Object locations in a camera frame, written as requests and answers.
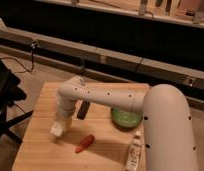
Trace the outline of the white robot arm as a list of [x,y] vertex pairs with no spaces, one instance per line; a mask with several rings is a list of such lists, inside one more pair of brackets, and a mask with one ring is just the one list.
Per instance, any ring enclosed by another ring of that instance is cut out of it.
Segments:
[[147,171],[198,171],[190,108],[176,87],[159,84],[147,91],[88,88],[75,76],[57,90],[57,119],[51,133],[62,136],[79,100],[144,117]]

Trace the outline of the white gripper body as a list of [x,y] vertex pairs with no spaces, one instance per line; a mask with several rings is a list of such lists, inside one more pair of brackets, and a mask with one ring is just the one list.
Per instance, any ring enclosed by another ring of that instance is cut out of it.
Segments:
[[59,113],[57,113],[55,124],[56,124],[56,128],[58,130],[68,131],[71,127],[71,124],[72,124],[72,117],[60,115]]

